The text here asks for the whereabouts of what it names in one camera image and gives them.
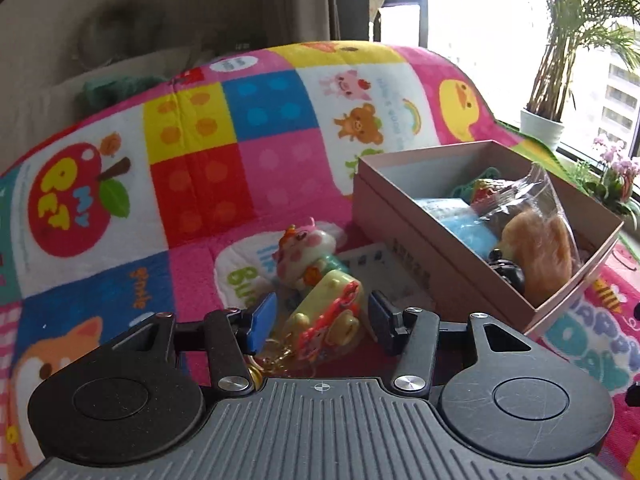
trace potted plant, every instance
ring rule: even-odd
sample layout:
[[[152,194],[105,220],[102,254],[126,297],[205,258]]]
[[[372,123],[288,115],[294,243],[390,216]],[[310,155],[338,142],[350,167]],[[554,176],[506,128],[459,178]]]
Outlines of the potted plant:
[[[636,231],[640,207],[631,199],[634,179],[640,174],[640,157],[629,158],[618,144],[597,137],[593,143],[600,149],[600,177],[591,173],[588,163],[580,162],[574,169],[574,180],[604,207],[619,215]]]
[[[552,150],[564,126],[562,110],[569,95],[575,55],[580,48],[610,48],[633,70],[640,64],[631,26],[640,25],[640,0],[546,0],[550,15],[545,53],[520,131]]]

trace cardboard box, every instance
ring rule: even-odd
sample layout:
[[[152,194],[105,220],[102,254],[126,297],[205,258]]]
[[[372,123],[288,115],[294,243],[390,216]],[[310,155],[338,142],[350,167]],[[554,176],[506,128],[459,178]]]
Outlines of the cardboard box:
[[[622,221],[550,175],[575,237],[592,254],[563,288],[535,308],[413,200],[446,197],[489,166],[504,179],[517,180],[531,162],[491,140],[364,156],[354,178],[353,219],[404,261],[443,320],[466,321],[471,312],[486,312],[521,332],[541,333],[597,278]]]

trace round black pad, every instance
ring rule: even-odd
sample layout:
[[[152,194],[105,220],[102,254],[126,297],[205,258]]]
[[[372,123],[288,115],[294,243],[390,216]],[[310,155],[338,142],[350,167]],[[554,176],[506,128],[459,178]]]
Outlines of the round black pad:
[[[470,323],[478,360],[444,386],[438,401],[463,441],[523,464],[559,463],[600,449],[613,420],[606,388],[495,320]]]
[[[45,455],[113,466],[174,446],[203,409],[200,388],[179,370],[145,352],[108,350],[52,375],[28,412]]]
[[[505,413],[524,420],[547,420],[560,415],[569,405],[566,392],[543,379],[519,378],[494,390],[494,401]]]
[[[95,420],[119,420],[145,407],[149,392],[143,384],[107,377],[80,386],[74,395],[76,409]]]

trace colorful blanket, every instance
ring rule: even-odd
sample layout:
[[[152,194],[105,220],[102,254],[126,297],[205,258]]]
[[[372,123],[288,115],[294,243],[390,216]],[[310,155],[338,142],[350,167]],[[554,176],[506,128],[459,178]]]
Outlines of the colorful blanket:
[[[189,321],[255,301],[291,223],[313,216],[341,251],[369,243],[351,224],[360,156],[483,139],[566,177],[450,62],[343,41],[190,70],[28,153],[0,180],[0,478],[42,460],[28,399],[69,362],[155,312]],[[622,394],[640,367],[637,266],[616,247],[543,340],[610,389],[601,457],[640,478],[640,415]],[[190,370],[205,380],[202,361]]]

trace white flower pot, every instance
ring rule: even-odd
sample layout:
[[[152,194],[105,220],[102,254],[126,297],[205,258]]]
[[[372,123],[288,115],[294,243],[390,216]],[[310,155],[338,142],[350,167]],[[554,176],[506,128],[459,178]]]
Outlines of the white flower pot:
[[[560,144],[564,124],[537,116],[524,108],[520,110],[521,133],[535,137],[546,144],[554,152]]]

